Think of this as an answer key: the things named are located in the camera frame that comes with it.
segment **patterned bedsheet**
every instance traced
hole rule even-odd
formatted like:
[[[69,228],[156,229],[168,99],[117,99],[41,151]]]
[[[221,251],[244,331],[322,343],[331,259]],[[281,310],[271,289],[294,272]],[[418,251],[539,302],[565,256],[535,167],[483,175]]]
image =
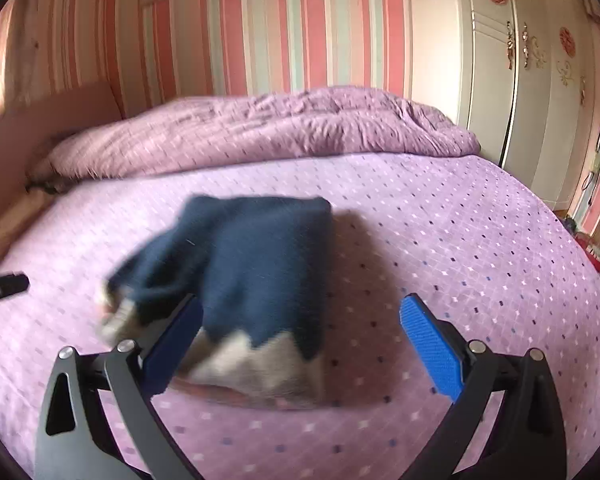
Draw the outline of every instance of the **patterned bedsheet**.
[[[408,292],[494,351],[546,353],[570,477],[599,446],[600,279],[581,249],[525,187],[477,156],[367,154],[88,183],[61,198],[0,268],[31,280],[29,294],[0,306],[0,436],[25,468],[56,352],[65,344],[103,349],[94,335],[96,284],[195,193],[319,195],[336,219],[328,406],[248,410],[172,390],[154,399],[208,480],[397,479],[449,406],[398,323]],[[104,399],[126,459],[141,464]],[[477,459],[498,402],[463,465]]]

